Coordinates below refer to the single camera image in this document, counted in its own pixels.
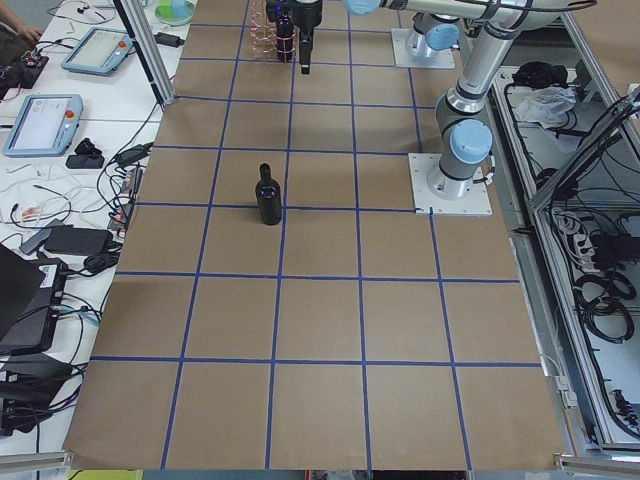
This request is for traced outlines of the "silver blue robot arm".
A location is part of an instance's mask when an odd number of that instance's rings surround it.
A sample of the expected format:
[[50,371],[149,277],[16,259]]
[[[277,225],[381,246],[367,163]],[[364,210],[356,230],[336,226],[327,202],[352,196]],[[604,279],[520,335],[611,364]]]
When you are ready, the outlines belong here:
[[431,58],[450,49],[460,35],[459,18],[451,15],[418,12],[412,28],[406,47],[417,58]]
[[352,15],[386,8],[428,18],[433,28],[459,19],[480,20],[481,32],[455,86],[439,100],[436,118],[444,151],[426,175],[436,196],[458,201],[471,189],[473,176],[493,144],[490,129],[477,115],[492,81],[517,36],[548,25],[560,14],[595,6],[595,1],[346,1]]

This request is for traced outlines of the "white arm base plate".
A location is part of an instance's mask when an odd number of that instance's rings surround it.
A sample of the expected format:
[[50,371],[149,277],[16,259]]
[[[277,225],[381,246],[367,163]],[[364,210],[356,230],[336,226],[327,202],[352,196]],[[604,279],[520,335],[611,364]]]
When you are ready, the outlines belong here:
[[413,29],[392,29],[392,46],[396,67],[453,70],[452,47],[457,43],[458,31],[432,28],[426,34]]
[[482,168],[466,180],[452,180],[440,169],[440,154],[408,155],[414,211],[418,215],[488,217],[492,208]]

